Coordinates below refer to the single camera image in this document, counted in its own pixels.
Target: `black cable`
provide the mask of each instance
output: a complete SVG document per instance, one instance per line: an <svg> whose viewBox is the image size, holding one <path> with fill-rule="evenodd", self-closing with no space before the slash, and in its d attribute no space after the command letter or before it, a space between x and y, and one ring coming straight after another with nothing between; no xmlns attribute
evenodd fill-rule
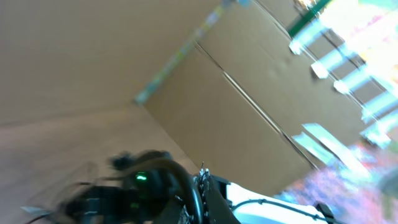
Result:
<svg viewBox="0 0 398 224"><path fill-rule="evenodd" d="M302 214L302 215L309 216L309 217L313 218L314 220L322 220L322 221L331 222L331 223L345 224L345 223L343 223L343 222L341 222L341 221L335 220L334 218L322 218L322 217L320 217L319 215L313 215L313 214L311 214L311 213L304 212L303 210L300 210L300 209L297 209L297 208L294 208L294 207L290 207L290 206L288 206L288 205L284 205L284 204L279 203L279 202L273 202L273 201L270 201L270 200L267 200L267 199L252 199L252 200L247 200L247 201L241 202L241 203L239 203L239 204L233 206L233 207L231 208L231 211L234 212L234 211L235 211L237 208L239 208L240 206L245 205L245 204L249 204L249 203L259 203L260 205L263 204L263 203L268 203L268 204L270 204L270 205L277 205L277 206L279 206L279 207L289 209L289 210L291 210L291 211L293 211L293 212L297 212L297 213L300 213L300 214Z"/></svg>
<svg viewBox="0 0 398 224"><path fill-rule="evenodd" d="M37 220L41 220L42 218L45 218L45 217L47 217L47 216L48 216L48 215L41 215L41 216L38 216L38 217L32 219L31 221L27 222L26 224L32 224L33 222L36 222Z"/></svg>

